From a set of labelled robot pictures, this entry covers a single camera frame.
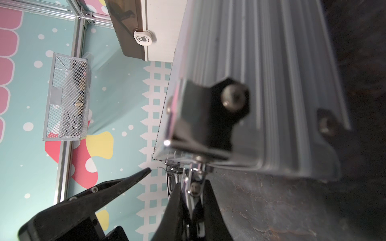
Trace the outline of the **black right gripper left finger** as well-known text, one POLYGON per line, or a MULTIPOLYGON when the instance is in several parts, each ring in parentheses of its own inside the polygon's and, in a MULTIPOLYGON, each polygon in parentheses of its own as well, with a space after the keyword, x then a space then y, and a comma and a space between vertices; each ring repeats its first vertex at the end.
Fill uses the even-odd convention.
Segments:
POLYGON ((139 183, 150 168, 134 175, 102 182, 67 200, 47 208, 26 222, 18 232, 20 241, 126 241, 118 226, 108 234, 102 229, 96 212, 139 183))

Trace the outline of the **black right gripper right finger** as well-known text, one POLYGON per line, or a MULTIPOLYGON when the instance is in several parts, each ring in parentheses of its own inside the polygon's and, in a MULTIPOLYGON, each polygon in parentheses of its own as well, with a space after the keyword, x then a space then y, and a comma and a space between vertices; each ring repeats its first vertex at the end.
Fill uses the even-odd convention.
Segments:
POLYGON ((170 196, 162 221, 153 241, 232 241, 220 212, 212 185, 205 182, 203 199, 190 215, 183 201, 181 185, 170 196))

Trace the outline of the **silver aluminium poker case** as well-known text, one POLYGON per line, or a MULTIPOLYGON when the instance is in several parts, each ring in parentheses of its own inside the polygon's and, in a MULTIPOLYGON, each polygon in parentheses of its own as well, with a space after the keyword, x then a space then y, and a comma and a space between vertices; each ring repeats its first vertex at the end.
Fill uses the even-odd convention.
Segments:
POLYGON ((188 1, 154 158, 189 216, 214 168, 335 181, 351 130, 321 1, 188 1))

